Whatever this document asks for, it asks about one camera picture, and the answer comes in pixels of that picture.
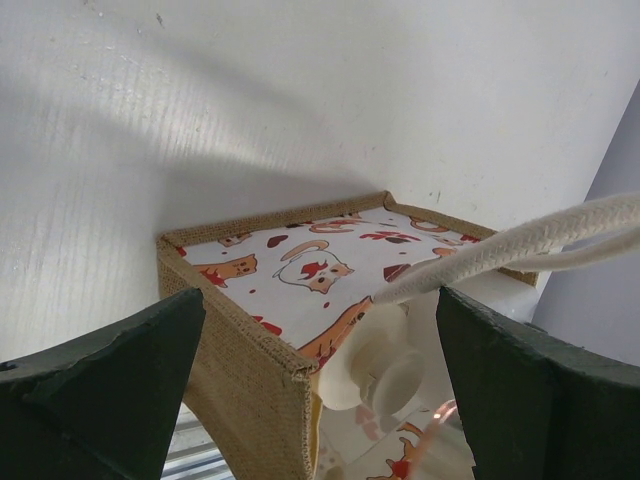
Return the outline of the cream bottle with round cap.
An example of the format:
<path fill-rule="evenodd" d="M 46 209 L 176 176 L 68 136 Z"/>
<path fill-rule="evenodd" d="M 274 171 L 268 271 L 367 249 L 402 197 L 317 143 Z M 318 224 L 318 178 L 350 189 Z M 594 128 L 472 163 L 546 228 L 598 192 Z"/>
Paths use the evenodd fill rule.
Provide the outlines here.
<path fill-rule="evenodd" d="M 373 305 L 315 381 L 316 394 L 331 410 L 360 404 L 380 416 L 393 415 L 418 400 L 431 410 L 453 398 L 453 388 L 436 324 L 439 294 L 402 304 Z"/>

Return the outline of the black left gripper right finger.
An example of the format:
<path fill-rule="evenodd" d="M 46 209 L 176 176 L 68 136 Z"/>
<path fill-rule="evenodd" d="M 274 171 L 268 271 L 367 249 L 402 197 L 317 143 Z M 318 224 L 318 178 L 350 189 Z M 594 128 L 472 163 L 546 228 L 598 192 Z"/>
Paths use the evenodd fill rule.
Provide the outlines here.
<path fill-rule="evenodd" d="M 638 478 L 638 367 L 449 288 L 436 320 L 475 478 Z"/>

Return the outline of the orange bottle with pink cap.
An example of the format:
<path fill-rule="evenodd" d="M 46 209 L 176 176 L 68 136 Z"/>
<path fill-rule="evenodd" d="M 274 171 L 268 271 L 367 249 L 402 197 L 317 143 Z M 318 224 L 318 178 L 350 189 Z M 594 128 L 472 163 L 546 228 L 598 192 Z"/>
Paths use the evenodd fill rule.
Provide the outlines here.
<path fill-rule="evenodd" d="M 475 461 L 453 401 L 380 416 L 364 405 L 323 411 L 317 479 L 472 479 Z"/>

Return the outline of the white frosted rectangular bottle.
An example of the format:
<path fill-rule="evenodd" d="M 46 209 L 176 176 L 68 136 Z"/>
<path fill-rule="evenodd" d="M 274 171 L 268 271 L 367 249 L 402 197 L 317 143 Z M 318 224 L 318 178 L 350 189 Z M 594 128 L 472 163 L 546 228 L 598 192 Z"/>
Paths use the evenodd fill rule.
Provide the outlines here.
<path fill-rule="evenodd" d="M 499 273 L 489 271 L 461 280 L 450 288 L 516 322 L 533 320 L 539 294 L 535 287 Z M 401 304 L 411 327 L 436 324 L 439 290 L 423 294 Z"/>

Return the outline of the burlap cat print canvas bag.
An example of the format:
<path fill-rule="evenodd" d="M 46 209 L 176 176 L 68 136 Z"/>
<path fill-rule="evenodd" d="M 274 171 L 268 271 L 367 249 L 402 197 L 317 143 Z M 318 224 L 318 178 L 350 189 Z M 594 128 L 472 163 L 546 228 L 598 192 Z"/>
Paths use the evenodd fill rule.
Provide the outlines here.
<path fill-rule="evenodd" d="M 494 232 L 381 192 L 171 231 L 157 257 L 163 296 L 203 295 L 185 401 L 235 477 L 317 479 L 315 381 L 358 314 L 489 271 L 536 288 L 638 247 L 637 193 Z"/>

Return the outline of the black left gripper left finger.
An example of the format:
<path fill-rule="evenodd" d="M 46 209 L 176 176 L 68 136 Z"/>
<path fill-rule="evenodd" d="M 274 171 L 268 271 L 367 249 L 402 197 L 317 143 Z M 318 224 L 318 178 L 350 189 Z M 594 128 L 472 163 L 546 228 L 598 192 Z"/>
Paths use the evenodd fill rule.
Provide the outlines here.
<path fill-rule="evenodd" d="M 2 478 L 160 478 L 204 319 L 187 289 L 2 363 Z"/>

